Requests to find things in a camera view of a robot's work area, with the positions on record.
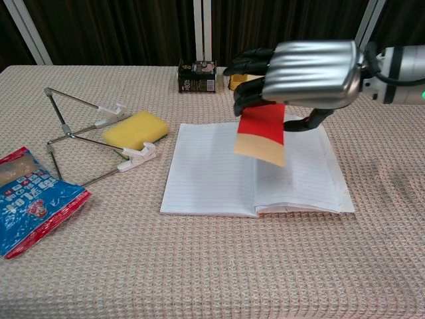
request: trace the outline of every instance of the lined notebook page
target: lined notebook page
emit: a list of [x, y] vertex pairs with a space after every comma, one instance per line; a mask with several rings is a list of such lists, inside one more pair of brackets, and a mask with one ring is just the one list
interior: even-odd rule
[[273, 211], [354, 211], [323, 127], [285, 132], [285, 167], [256, 163], [255, 206]]
[[162, 213], [256, 217], [254, 160], [233, 152], [237, 127], [180, 125]]

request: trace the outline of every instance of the tablecloth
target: tablecloth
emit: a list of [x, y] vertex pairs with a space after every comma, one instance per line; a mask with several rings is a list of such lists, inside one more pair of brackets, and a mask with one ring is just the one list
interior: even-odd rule
[[[216, 94], [179, 94], [176, 73], [12, 66], [0, 74], [0, 156], [27, 146], [54, 171], [46, 142], [62, 132], [46, 86], [108, 108], [121, 102], [131, 114], [147, 110], [169, 124], [157, 158], [92, 184], [81, 210], [25, 254], [0, 261], [0, 317], [425, 316], [425, 107], [360, 95], [326, 119], [353, 214], [160, 215], [179, 124], [236, 120], [227, 79], [219, 75]], [[98, 119], [92, 108], [55, 100], [73, 130]], [[102, 140], [101, 133], [83, 136]], [[122, 161], [71, 139], [54, 147], [72, 183]]]

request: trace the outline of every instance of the small box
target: small box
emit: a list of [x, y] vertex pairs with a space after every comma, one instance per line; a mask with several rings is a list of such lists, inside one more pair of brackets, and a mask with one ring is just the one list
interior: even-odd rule
[[179, 92], [215, 92], [215, 61], [183, 61], [180, 60], [177, 73]]

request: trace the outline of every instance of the red card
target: red card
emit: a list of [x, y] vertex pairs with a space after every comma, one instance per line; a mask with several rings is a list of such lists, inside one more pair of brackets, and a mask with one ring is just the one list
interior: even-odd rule
[[240, 118], [234, 152], [284, 166], [284, 113], [284, 104], [246, 108]]

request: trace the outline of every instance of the blue snack bag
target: blue snack bag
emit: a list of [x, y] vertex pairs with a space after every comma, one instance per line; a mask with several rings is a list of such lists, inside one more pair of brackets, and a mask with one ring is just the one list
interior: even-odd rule
[[0, 255], [10, 259], [25, 252], [90, 196], [53, 178], [25, 147], [0, 159]]

